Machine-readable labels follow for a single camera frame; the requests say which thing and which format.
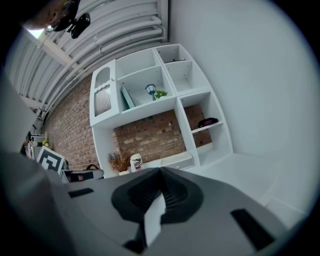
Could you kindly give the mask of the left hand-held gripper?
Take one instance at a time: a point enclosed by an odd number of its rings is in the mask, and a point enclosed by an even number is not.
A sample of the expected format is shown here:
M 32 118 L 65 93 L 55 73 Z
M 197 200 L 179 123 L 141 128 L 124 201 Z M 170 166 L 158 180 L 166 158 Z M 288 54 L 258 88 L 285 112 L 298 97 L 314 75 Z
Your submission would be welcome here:
M 36 160 L 41 166 L 57 173 L 63 183 L 76 183 L 88 180 L 99 180 L 104 178 L 104 171 L 99 170 L 72 170 L 69 168 L 69 162 L 64 156 L 43 146 Z

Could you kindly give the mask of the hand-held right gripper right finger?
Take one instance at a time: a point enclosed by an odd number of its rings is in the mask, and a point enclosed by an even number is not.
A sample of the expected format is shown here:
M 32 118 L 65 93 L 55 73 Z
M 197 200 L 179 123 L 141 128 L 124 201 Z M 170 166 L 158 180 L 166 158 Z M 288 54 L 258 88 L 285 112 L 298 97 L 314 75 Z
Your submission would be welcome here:
M 160 169 L 159 178 L 159 189 L 166 207 L 160 223 L 167 225 L 188 221 L 204 202 L 202 189 L 193 181 L 166 167 Z

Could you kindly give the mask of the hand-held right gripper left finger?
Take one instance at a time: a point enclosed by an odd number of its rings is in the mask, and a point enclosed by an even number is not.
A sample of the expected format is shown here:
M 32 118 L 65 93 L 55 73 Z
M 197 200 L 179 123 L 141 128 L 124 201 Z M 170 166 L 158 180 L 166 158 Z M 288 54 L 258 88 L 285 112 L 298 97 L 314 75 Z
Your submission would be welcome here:
M 111 203 L 121 218 L 138 224 L 134 239 L 123 245 L 135 253 L 142 253 L 148 247 L 145 216 L 161 195 L 159 171 L 159 167 L 148 168 L 144 174 L 116 188 L 111 196 Z

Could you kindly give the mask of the white box speaker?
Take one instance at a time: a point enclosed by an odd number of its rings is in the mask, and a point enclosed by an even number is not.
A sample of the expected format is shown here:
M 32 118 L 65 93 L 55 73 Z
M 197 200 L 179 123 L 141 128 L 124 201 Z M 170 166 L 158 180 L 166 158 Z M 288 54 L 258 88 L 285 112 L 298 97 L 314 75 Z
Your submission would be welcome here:
M 190 153 L 182 152 L 163 158 L 160 166 L 177 170 L 185 170 L 194 167 L 195 163 Z

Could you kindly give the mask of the patterned cup with white lid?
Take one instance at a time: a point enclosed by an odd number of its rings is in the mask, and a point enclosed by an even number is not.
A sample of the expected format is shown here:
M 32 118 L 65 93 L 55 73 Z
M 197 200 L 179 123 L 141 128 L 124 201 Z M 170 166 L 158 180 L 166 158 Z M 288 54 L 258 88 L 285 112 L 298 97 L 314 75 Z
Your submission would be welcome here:
M 130 166 L 131 166 L 132 173 L 144 170 L 142 156 L 140 153 L 133 154 L 130 157 Z

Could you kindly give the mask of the dried plant in white pot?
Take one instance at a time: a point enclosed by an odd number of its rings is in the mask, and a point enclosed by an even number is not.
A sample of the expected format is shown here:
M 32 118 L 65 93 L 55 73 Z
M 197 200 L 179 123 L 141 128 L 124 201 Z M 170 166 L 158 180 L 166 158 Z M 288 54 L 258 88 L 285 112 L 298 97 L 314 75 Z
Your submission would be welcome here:
M 131 166 L 130 158 L 131 156 L 128 153 L 121 154 L 115 152 L 108 155 L 108 162 L 111 164 L 112 168 L 120 174 L 126 172 Z

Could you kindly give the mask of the white desk with drawers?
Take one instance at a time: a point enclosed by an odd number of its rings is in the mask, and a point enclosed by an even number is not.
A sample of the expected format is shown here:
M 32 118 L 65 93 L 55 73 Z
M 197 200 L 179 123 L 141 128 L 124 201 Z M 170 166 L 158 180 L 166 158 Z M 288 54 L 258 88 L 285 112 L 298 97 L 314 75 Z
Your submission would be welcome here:
M 172 167 L 206 178 L 222 181 L 237 188 L 267 210 L 275 214 L 287 227 L 291 228 L 307 218 L 307 214 L 294 208 L 272 195 L 275 188 L 275 172 L 279 169 L 275 163 L 253 156 L 230 153 L 204 166 L 182 168 L 182 164 L 172 162 L 174 157 L 144 163 L 145 168 Z

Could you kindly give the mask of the white shelf unit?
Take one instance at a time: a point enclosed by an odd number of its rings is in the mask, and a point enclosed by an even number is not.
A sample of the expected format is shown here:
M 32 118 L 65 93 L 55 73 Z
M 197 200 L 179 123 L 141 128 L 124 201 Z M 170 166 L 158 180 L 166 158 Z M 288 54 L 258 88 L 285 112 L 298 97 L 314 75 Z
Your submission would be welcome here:
M 205 166 L 233 153 L 229 128 L 218 98 L 201 68 L 180 44 L 168 44 L 140 50 L 115 59 L 115 79 L 119 113 L 94 125 L 93 141 L 97 159 L 106 178 L 116 175 L 108 156 L 116 151 L 113 129 L 174 111 L 185 152 L 195 166 Z M 146 86 L 168 92 L 152 100 Z M 135 107 L 125 110 L 121 87 L 125 87 Z M 219 119 L 218 123 L 198 128 L 199 121 Z

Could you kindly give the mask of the white fluted glass cabinet door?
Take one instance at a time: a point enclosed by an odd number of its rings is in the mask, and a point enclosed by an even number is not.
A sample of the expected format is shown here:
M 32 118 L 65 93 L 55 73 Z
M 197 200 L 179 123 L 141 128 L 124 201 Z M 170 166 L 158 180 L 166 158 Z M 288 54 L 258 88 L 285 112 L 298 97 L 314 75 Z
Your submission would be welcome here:
M 116 61 L 112 60 L 92 74 L 89 98 L 90 125 L 93 127 L 118 113 Z

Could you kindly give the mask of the black pouch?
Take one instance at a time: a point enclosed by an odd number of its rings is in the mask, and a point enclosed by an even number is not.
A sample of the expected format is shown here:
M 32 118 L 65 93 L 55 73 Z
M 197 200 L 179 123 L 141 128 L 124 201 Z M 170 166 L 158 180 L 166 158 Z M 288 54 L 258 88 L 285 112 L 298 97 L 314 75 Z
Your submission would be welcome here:
M 219 122 L 219 119 L 210 117 L 210 118 L 205 118 L 205 119 L 199 121 L 197 126 L 198 126 L 198 128 L 203 128 L 206 126 L 216 124 L 218 122 Z

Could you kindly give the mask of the teal book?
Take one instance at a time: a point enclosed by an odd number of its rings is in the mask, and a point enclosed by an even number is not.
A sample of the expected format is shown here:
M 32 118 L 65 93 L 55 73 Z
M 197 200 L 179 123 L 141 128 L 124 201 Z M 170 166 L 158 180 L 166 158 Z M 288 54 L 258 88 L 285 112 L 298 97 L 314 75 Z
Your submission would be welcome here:
M 124 109 L 125 110 L 129 110 L 135 107 L 135 104 L 131 98 L 131 96 L 129 95 L 127 89 L 122 86 L 120 89 L 121 93 L 122 93 L 122 97 L 124 99 Z

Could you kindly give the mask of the blue lantern ornament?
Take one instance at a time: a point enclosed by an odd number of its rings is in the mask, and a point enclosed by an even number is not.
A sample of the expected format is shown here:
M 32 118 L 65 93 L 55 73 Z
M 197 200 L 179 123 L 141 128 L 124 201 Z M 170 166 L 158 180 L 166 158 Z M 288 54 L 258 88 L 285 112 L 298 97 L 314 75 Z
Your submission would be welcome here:
M 152 97 L 152 100 L 155 101 L 156 100 L 156 97 L 155 97 L 155 94 L 156 94 L 156 86 L 154 84 L 148 84 L 146 87 L 145 87 L 147 93 Z

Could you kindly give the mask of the ceiling skylight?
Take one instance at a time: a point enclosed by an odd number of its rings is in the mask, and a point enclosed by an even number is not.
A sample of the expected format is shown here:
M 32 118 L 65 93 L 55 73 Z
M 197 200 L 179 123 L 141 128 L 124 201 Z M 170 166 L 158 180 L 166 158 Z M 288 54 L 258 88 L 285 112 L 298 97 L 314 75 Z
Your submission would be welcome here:
M 45 29 L 27 29 L 27 31 L 36 39 L 39 39 L 44 33 Z

